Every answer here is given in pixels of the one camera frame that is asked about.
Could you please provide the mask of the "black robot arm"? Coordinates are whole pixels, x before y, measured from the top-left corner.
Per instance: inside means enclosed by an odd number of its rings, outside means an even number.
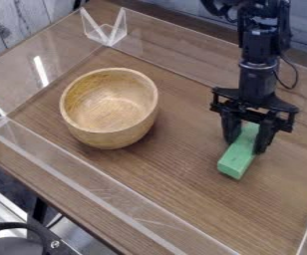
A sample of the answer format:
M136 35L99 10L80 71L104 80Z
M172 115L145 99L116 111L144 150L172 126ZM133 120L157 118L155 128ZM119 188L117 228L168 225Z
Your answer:
M236 89L215 88L211 109L222 116L223 134L234 143L242 124L258 124L252 152L263 153L280 131L294 131L299 108L276 95L280 63L291 48L290 0L200 0L206 10L238 25L240 77Z

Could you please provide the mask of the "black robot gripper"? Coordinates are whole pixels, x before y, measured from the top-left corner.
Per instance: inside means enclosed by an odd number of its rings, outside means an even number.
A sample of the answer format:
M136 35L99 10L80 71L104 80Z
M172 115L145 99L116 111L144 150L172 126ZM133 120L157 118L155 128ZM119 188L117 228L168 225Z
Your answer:
M262 154L280 130L294 131L299 108L276 95L278 60L264 64L243 61L239 67L239 87L216 87L212 90L211 109L220 114L223 135L228 144L240 136L244 121L260 125L254 152Z

